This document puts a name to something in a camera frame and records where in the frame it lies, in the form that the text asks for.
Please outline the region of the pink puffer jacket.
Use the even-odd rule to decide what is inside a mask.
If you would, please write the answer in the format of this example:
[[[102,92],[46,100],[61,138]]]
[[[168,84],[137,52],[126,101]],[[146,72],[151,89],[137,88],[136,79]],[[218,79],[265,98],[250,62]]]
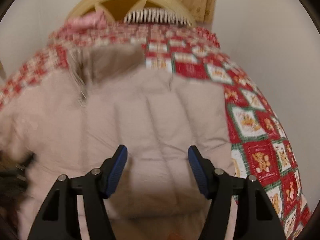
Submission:
[[[1,150],[15,161],[36,154],[18,212],[20,239],[59,175],[82,176],[119,145],[128,159],[105,201],[117,239],[198,239],[209,202],[188,148],[234,173],[222,86],[146,68],[130,44],[74,50],[68,63],[1,109]]]

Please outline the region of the red patchwork bear bedspread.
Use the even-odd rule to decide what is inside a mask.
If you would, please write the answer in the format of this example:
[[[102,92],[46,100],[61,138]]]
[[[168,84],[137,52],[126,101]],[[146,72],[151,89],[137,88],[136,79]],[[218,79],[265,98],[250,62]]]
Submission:
[[[234,166],[231,175],[256,176],[286,238],[295,239],[311,213],[285,131],[256,84],[220,50],[216,36],[206,29],[115,23],[77,30],[65,25],[53,32],[48,45],[1,88],[1,109],[25,88],[39,85],[52,70],[67,69],[71,51],[114,44],[141,48],[146,68],[164,69],[192,81],[212,81],[222,86]]]

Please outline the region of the pink folded blanket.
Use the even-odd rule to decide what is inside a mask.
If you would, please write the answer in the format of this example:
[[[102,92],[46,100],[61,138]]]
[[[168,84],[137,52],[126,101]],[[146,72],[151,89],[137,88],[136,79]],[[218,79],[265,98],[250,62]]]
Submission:
[[[73,29],[103,28],[107,25],[104,13],[90,12],[84,16],[72,17],[66,21],[66,25]]]

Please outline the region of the striped pillow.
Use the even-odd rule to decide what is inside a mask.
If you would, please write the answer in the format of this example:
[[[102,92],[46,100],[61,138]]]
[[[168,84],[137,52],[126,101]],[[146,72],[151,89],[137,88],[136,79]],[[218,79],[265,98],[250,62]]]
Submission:
[[[128,12],[123,19],[127,24],[166,24],[191,27],[192,23],[173,11],[162,8],[144,8]]]

